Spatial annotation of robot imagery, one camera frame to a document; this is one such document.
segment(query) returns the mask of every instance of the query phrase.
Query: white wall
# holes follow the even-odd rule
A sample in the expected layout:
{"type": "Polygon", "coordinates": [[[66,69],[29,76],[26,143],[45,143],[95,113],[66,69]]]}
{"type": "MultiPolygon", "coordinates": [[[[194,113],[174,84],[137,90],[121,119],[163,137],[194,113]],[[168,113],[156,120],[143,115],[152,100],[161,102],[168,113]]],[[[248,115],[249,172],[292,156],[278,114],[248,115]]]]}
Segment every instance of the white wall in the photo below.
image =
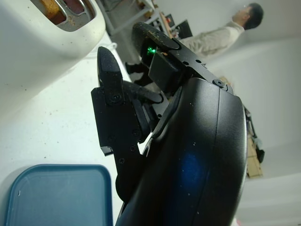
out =
{"type": "Polygon", "coordinates": [[[264,9],[262,24],[248,32],[250,41],[275,40],[301,34],[300,0],[254,0],[264,9]]]}
{"type": "Polygon", "coordinates": [[[245,226],[301,223],[301,39],[249,44],[207,66],[232,82],[266,151],[264,177],[245,185],[245,226]]]}

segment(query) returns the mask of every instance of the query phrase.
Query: blue plastic container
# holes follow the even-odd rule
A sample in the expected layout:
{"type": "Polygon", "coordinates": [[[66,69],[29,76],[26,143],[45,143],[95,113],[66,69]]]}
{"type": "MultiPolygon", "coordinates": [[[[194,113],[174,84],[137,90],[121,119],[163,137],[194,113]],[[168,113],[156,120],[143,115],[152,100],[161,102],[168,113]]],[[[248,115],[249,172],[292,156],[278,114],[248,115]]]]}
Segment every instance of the blue plastic container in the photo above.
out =
{"type": "Polygon", "coordinates": [[[112,226],[111,178],[100,165],[37,165],[10,191],[5,226],[112,226]]]}

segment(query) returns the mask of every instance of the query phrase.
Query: black shoe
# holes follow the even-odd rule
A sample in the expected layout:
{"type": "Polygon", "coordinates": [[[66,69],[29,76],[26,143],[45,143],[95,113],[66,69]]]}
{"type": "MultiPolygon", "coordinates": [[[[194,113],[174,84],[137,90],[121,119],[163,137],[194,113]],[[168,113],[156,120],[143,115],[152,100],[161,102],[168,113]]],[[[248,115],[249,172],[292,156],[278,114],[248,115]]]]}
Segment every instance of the black shoe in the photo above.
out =
{"type": "Polygon", "coordinates": [[[127,62],[124,63],[124,66],[126,67],[126,71],[128,74],[132,74],[134,73],[133,69],[132,69],[132,65],[129,65],[127,62]]]}

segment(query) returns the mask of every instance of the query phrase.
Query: bolt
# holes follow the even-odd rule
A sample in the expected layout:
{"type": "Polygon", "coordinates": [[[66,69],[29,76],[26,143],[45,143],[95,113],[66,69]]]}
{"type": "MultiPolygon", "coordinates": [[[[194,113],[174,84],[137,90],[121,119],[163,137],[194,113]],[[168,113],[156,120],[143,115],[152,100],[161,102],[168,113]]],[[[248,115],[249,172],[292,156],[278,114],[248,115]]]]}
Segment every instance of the bolt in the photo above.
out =
{"type": "Polygon", "coordinates": [[[140,136],[140,131],[138,129],[134,129],[132,131],[132,134],[134,135],[134,137],[139,137],[140,136]]]}
{"type": "Polygon", "coordinates": [[[225,84],[219,79],[214,79],[213,84],[217,85],[220,88],[224,88],[224,86],[225,86],[225,84]]]}
{"type": "Polygon", "coordinates": [[[119,164],[123,165],[125,162],[124,158],[119,159],[119,164]]]}
{"type": "Polygon", "coordinates": [[[110,101],[113,103],[117,103],[121,100],[121,95],[119,93],[113,93],[110,95],[110,101]]]}
{"type": "Polygon", "coordinates": [[[130,147],[130,150],[131,150],[131,152],[134,152],[134,151],[136,150],[135,145],[132,145],[132,146],[130,147]]]}

